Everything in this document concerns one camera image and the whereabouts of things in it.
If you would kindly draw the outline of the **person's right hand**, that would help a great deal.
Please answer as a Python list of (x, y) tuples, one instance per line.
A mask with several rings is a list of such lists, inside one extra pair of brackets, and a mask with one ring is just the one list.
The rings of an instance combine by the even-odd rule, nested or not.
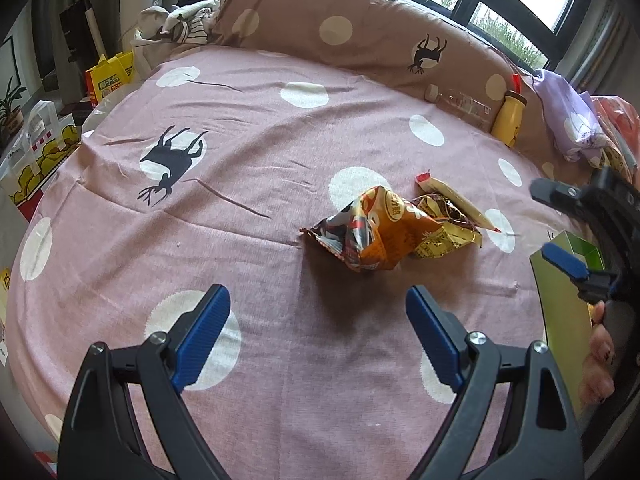
[(615, 391), (610, 365), (615, 358), (614, 342), (603, 325), (605, 303), (598, 302), (592, 310), (592, 330), (589, 338), (589, 353), (582, 364), (582, 381), (579, 397), (584, 405), (600, 404)]

